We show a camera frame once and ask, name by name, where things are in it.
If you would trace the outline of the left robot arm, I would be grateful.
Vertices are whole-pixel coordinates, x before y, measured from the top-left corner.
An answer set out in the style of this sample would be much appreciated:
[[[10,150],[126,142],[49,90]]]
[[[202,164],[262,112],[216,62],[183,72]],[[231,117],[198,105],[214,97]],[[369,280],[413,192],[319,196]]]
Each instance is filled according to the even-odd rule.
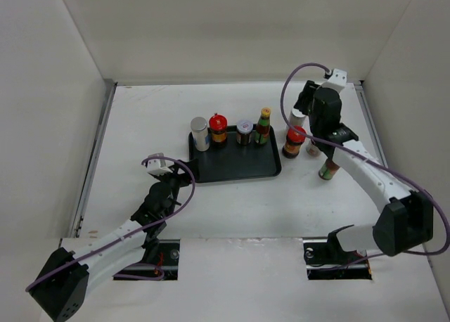
[[[158,235],[167,220],[187,206],[177,200],[180,189],[194,188],[199,176],[197,159],[172,160],[170,167],[161,166],[164,160],[161,155],[151,155],[142,161],[157,183],[128,220],[84,247],[53,251],[36,280],[26,287],[52,321],[70,319],[95,287],[120,276],[127,266],[148,265],[157,259]]]

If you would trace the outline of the red lid sauce jar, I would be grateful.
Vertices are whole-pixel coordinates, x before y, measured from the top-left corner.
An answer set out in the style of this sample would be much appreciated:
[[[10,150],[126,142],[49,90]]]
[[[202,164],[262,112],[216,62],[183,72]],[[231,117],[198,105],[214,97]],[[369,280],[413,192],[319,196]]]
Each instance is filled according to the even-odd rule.
[[[215,147],[223,147],[227,142],[228,121],[225,116],[218,113],[213,114],[209,119],[211,141]]]
[[[300,154],[300,148],[306,139],[305,134],[306,131],[301,126],[294,126],[294,129],[289,128],[282,148],[282,154],[286,158],[293,159]]]

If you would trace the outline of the small white lid jar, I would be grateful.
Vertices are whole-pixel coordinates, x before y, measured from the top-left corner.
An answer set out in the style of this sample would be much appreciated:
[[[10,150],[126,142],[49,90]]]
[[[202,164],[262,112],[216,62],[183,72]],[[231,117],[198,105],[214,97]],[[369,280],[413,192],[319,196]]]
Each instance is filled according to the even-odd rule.
[[[311,139],[309,139],[309,141],[308,141],[308,144],[307,144],[307,147],[306,147],[306,152],[312,157],[318,157],[321,154],[321,151],[316,146],[314,141],[311,140]]]
[[[236,141],[242,146],[251,142],[253,123],[250,120],[240,120],[236,124]]]

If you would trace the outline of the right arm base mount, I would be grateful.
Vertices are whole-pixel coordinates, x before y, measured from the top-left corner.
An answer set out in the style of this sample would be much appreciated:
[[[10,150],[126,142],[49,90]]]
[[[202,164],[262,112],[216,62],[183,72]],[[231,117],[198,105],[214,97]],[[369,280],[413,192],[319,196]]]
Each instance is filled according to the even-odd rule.
[[[345,252],[340,246],[337,233],[344,228],[349,226],[334,230],[326,237],[303,240],[304,261],[309,280],[372,280],[368,260],[360,261],[367,255],[366,251]]]

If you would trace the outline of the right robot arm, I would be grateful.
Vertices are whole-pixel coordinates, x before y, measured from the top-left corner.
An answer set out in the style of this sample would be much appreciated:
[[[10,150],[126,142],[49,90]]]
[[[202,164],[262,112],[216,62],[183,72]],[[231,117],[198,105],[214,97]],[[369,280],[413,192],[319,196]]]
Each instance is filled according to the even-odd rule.
[[[359,137],[341,123],[342,101],[336,90],[307,81],[295,108],[309,118],[314,145],[358,183],[380,213],[374,224],[345,226],[330,233],[335,239],[326,245],[331,261],[343,262],[353,250],[379,250],[393,257],[433,237],[431,201],[376,167]]]

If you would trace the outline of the yellow cap sauce bottle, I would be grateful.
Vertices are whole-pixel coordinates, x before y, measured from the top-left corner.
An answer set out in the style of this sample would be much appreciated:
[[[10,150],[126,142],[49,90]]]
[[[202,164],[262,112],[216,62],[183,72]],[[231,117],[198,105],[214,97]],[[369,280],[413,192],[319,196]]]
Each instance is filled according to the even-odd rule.
[[[323,180],[331,180],[340,169],[340,166],[334,163],[330,158],[327,158],[319,170],[319,177]]]
[[[257,145],[264,145],[269,139],[270,133],[270,108],[262,108],[259,120],[255,129],[255,143]]]

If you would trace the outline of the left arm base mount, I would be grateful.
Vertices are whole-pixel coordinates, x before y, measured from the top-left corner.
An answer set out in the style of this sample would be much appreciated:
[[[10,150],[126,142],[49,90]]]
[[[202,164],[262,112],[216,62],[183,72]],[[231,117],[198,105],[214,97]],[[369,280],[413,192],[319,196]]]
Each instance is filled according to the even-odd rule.
[[[176,281],[180,260],[180,240],[159,240],[149,247],[141,261],[113,276],[114,281]]]

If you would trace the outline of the white bead jar silver lid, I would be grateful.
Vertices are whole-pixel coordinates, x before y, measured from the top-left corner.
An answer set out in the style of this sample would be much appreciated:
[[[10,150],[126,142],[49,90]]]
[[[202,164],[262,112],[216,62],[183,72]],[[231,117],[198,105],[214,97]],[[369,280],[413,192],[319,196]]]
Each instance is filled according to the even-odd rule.
[[[191,120],[191,134],[198,151],[205,152],[210,148],[210,135],[205,118],[195,117]]]

